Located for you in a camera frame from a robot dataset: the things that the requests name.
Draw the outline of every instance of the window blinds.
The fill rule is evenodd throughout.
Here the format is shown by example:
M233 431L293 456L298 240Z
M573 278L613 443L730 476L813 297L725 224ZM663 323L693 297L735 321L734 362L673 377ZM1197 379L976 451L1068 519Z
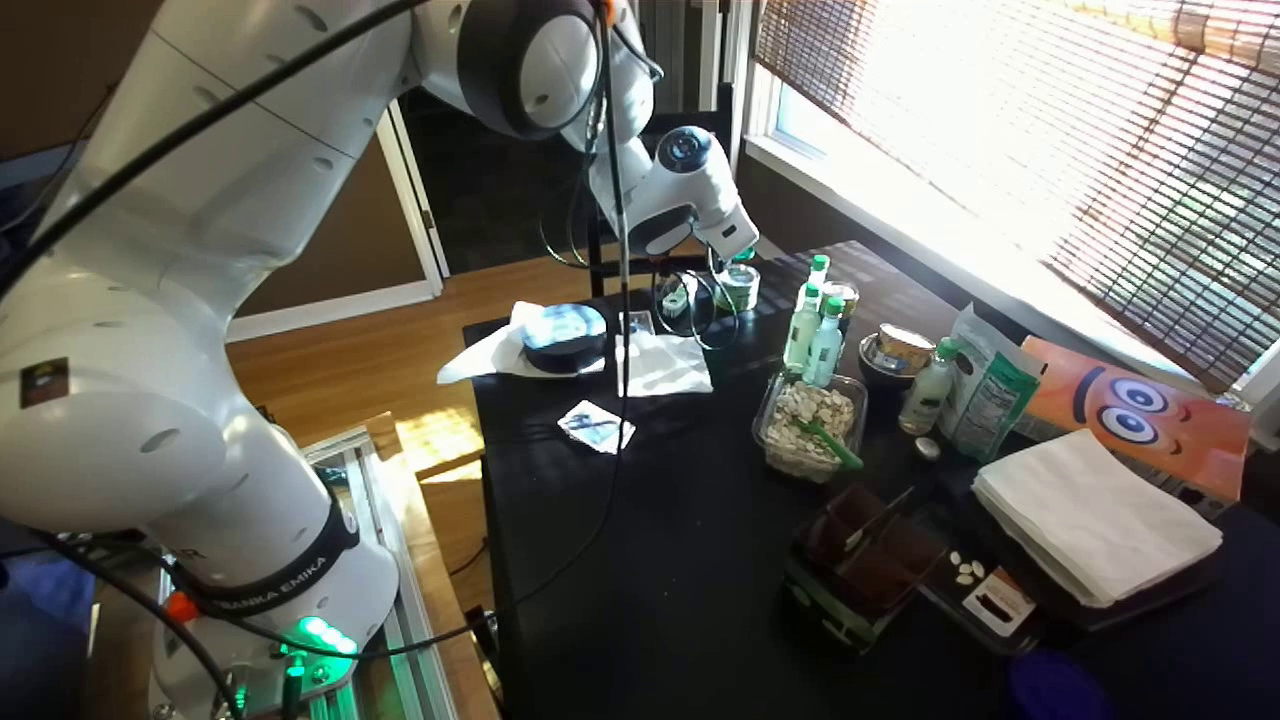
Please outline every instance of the window blinds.
M1280 10L768 0L758 59L1209 388L1280 341Z

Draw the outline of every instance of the blue object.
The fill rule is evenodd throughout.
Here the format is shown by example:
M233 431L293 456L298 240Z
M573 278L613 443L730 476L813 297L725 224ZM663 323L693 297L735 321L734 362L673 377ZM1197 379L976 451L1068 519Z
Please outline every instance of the blue object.
M1010 688L1030 720L1112 720L1109 692L1068 656L1031 652L1011 661Z
M708 165L713 153L713 135L700 128L673 128L662 145L655 145L655 160L669 174L700 174Z
M552 303L521 321L521 347L533 369L579 373L605 355L608 323L593 303Z
M95 580L50 553L3 561L3 571L0 716L75 720Z

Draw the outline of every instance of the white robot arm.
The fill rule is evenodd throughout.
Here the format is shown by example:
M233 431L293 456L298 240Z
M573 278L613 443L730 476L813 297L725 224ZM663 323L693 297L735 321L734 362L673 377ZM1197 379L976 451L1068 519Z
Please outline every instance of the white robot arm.
M384 0L243 0L236 12L170 0L50 218L374 10ZM170 549L205 609L188 624L249 688L249 716L280 700L280 661L228 617L305 641L320 619L339 649L366 649L395 597L394 555L345 525L298 443L241 396L228 321L305 253L377 116L413 86L495 133L565 133L593 153L593 192L639 253L690 234L721 255L758 243L708 133L662 141L655 160L644 153L654 82L632 10L613 19L600 39L585 0L420 3L188 141L75 224L0 301L0 518L45 531L141 528ZM214 688L188 652L157 645L157 686L177 716L208 713Z

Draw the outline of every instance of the black cable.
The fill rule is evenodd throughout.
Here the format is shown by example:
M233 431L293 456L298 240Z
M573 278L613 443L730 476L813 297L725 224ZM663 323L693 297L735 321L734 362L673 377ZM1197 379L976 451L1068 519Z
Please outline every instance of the black cable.
M585 174L590 174L593 160L595 160L605 107L608 107L608 104L595 99L595 116L593 116L590 145L585 145Z
M215 695L226 700L226 709L241 720L241 703L236 703L236 688L226 680L226 673L215 670L215 661L208 656L208 649L179 624L171 619L152 597L144 597L141 589L134 589L126 577L118 577L107 563L75 553L72 546L50 537L50 531L33 531L36 539L45 539L58 555L79 563L84 571L94 571L95 580L111 585L118 592L126 592L134 606L141 606L148 617L157 617L194 656L196 666L208 673Z
M715 25L721 25L721 86L715 87L725 87L730 86L730 0L721 0L721 12L715 12Z
M15 255L15 268L3 278L0 297L12 293L12 285L45 255L53 253L75 224L84 224L95 210L103 210L118 192L126 192L135 178L144 178L152 165L159 165L166 156L171 156L177 147L183 147L188 141L196 141L201 133L208 133L214 125L220 125L226 116L241 111L243 104L260 99L264 93L272 93L278 86L293 82L298 72L320 65L324 57L331 57L337 48L352 44L358 36L388 25L402 12L413 12L425 0L395 0L384 3L367 18L361 18L358 25L324 36L320 44L305 48L298 59L272 69L268 77L243 86L241 93L226 97L220 104L214 104L208 111L183 119L179 128L166 133L152 147L135 153L129 165L121 165L103 183L95 183L94 192L84 192L79 203L72 203L64 218L58 218L25 255Z
M473 624L460 624L460 627L454 627L454 634L441 634L441 635L427 635L427 641L413 641L413 645L402 645L402 649L337 652L337 649L316 649L316 645L287 641L287 635L268 634L268 627L256 627L256 624L249 624L249 619L241 619L241 617L214 617L214 619L233 624L233 627L241 627L241 634L249 634L249 635L272 641L272 645L287 645L287 649L308 652L308 656L339 656L339 661L388 661L388 656L407 656L407 652L425 652L425 649L436 649L436 645L443 645L443 641L454 641L454 635L470 635L470 634L473 634Z
M579 243L579 221L590 221L590 234L593 234L593 203L585 214L585 195L593 195L590 178L578 192L569 192L569 218L565 218L565 243L569 243L569 255L578 259L578 268L593 265Z
M479 539L479 549L478 549L470 561L460 561L457 570L450 570L450 577L470 571L473 563L479 563L479 555L490 555L490 537Z
M663 69L654 57L644 57L627 33L613 29L613 36L648 69L648 82L663 77Z
M590 195L590 189L593 189L593 160L595 160L595 145L600 145L600 116L605 116L605 104L595 99L595 107L593 107L595 116L593 116L593 125L590 125L590 141L585 141L585 147L579 147L579 189L578 192L569 192L569 218L565 218L565 243L569 243L569 253L560 253L560 250L552 250L552 240L549 240L549 234L540 234L540 240L544 240L544 253L558 259L558 265L569 265L569 268L590 268L593 259L579 253L579 240L578 240L578 218L579 218L579 195Z
M600 93L605 93L605 133L608 133L608 178L613 178L613 210L616 210L616 228L620 228L620 293L625 293L625 321L620 321L620 334L625 334L625 362L620 362L620 377L625 377L625 388L620 388L620 429L616 429L616 451L613 451L613 485L605 491L605 508L595 518L595 525L585 531L585 539L565 553L565 561L544 571L538 585L530 585L524 592L513 597L513 606L533 606L540 592L558 589L560 577L579 561L590 555L590 549L600 546L608 519L613 519L613 506L620 498L620 485L625 485L625 422L632 417L632 253L627 253L627 218L625 218L625 195L620 195L620 167L616 167L616 125L613 125L613 69L608 69L608 29L605 29L605 12L595 10L595 36L600 36Z

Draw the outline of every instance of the sticker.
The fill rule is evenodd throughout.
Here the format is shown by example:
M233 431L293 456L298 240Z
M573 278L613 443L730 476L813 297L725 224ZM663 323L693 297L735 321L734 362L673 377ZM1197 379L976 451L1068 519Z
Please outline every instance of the sticker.
M72 362L45 362L22 373L22 408L50 404L72 391Z

